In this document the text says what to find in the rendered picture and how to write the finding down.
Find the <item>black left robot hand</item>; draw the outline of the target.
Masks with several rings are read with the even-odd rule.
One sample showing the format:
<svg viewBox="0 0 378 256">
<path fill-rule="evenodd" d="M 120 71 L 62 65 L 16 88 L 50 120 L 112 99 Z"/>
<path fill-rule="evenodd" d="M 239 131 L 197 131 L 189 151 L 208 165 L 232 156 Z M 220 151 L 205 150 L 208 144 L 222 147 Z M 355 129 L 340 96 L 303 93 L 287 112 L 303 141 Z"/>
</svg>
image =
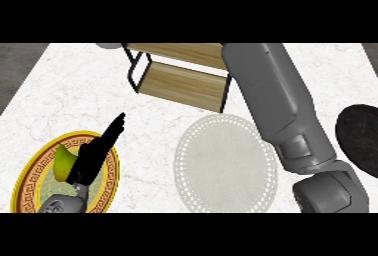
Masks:
<svg viewBox="0 0 378 256">
<path fill-rule="evenodd" d="M 89 186 L 93 183 L 108 152 L 124 131 L 124 117 L 126 113 L 121 113 L 109 124 L 104 134 L 80 146 L 78 157 L 67 178 L 68 184 L 78 183 Z"/>
</svg>

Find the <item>white round lace placemat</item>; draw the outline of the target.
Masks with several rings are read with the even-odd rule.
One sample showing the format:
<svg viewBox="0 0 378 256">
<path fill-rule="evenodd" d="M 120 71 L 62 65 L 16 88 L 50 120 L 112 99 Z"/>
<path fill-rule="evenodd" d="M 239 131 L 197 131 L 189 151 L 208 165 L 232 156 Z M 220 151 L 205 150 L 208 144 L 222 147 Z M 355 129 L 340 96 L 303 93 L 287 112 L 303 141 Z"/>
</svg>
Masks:
<svg viewBox="0 0 378 256">
<path fill-rule="evenodd" d="M 263 213 L 278 187 L 275 152 L 254 124 L 208 115 L 186 129 L 174 154 L 174 183 L 188 210 Z"/>
</svg>

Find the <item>green pear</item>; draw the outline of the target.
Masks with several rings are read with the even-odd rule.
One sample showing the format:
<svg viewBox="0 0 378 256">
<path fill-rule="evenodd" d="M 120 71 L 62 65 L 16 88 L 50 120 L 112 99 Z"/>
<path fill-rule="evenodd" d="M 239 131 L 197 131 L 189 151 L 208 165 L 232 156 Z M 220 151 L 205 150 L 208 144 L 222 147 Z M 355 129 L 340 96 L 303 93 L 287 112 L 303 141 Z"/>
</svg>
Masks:
<svg viewBox="0 0 378 256">
<path fill-rule="evenodd" d="M 67 181 L 76 160 L 77 155 L 68 151 L 64 145 L 59 145 L 53 159 L 53 176 L 58 182 Z"/>
</svg>

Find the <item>yellow patterned round plate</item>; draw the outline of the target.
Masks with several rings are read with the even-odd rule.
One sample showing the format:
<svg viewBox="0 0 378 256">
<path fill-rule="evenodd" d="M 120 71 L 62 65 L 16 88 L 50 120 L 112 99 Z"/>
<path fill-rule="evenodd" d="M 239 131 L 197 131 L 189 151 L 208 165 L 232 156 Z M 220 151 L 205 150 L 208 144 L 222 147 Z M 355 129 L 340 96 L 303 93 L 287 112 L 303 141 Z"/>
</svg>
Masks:
<svg viewBox="0 0 378 256">
<path fill-rule="evenodd" d="M 12 193 L 11 212 L 36 213 L 53 194 L 76 195 L 76 189 L 53 177 L 53 160 L 59 145 L 77 155 L 80 145 L 99 134 L 74 131 L 55 138 L 37 151 L 19 174 Z M 120 180 L 120 161 L 115 149 L 107 155 L 104 166 L 89 188 L 89 213 L 104 213 L 111 205 Z"/>
</svg>

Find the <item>dark round pan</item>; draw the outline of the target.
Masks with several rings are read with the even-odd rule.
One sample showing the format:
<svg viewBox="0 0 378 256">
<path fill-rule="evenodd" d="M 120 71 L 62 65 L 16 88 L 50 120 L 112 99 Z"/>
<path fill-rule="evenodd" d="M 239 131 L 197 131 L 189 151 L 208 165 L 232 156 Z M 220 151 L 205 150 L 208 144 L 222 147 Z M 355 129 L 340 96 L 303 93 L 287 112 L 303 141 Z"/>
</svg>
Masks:
<svg viewBox="0 0 378 256">
<path fill-rule="evenodd" d="M 378 178 L 378 107 L 349 106 L 337 118 L 335 136 L 349 160 Z"/>
</svg>

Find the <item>wooden tiered shelf black frame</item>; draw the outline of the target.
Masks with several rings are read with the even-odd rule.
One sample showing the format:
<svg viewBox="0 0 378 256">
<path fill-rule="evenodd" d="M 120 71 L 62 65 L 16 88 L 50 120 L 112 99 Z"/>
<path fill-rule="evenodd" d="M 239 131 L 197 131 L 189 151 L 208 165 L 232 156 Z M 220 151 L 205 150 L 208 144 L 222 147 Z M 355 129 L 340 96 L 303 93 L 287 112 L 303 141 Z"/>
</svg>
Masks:
<svg viewBox="0 0 378 256">
<path fill-rule="evenodd" d="M 123 43 L 127 80 L 136 93 L 222 113 L 232 76 L 219 76 L 152 60 L 166 57 L 226 70 L 220 43 Z"/>
</svg>

